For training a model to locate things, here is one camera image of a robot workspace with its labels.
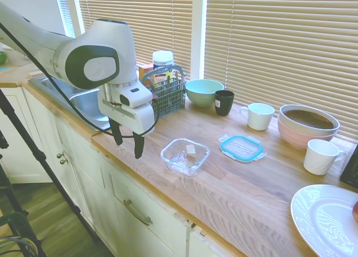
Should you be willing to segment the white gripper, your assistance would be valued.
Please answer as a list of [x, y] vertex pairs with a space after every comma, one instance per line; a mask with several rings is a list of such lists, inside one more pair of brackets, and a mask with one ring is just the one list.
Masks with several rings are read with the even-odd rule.
[[133, 132], [135, 158], [141, 158], [144, 149], [144, 137], [139, 134], [143, 134], [152, 127], [155, 121], [151, 104], [146, 103], [136, 108], [129, 108], [125, 105], [113, 106], [108, 101], [100, 99], [98, 107], [100, 112], [109, 118], [112, 135], [118, 146], [123, 143], [119, 124]]

